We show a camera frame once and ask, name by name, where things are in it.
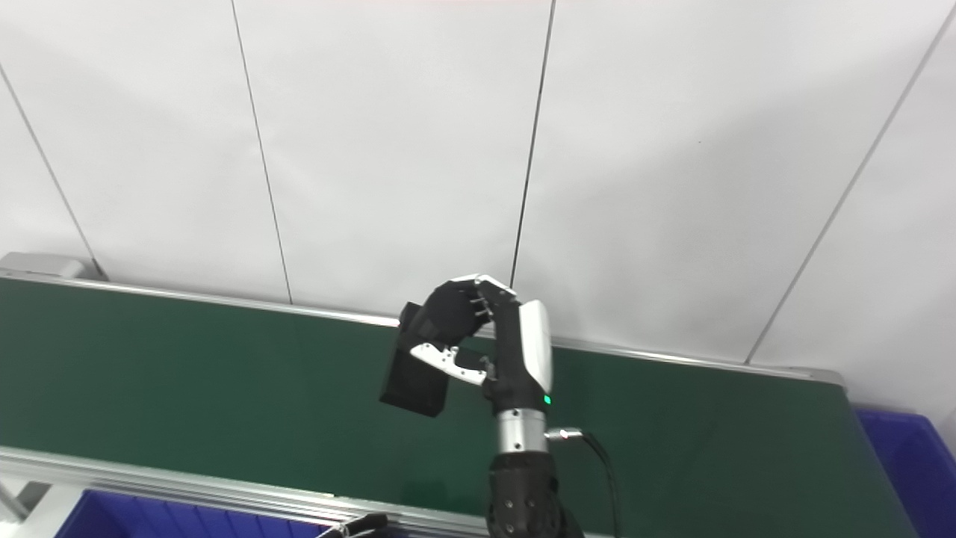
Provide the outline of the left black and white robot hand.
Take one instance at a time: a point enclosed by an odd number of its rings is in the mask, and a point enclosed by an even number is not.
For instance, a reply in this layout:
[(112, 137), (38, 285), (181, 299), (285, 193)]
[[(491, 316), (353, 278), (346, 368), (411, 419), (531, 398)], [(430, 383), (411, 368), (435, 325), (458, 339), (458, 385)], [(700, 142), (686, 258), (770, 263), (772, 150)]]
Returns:
[(388, 514), (373, 512), (345, 522), (331, 525), (318, 538), (389, 537)]

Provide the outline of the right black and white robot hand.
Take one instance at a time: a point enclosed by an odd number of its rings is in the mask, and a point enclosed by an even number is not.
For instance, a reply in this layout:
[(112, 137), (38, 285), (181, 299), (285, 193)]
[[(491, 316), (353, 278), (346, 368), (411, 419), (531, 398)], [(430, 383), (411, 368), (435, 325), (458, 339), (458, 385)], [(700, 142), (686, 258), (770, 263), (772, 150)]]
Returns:
[(484, 273), (447, 280), (400, 314), (397, 348), (414, 363), (480, 387), (499, 453), (547, 453), (553, 351), (547, 310)]

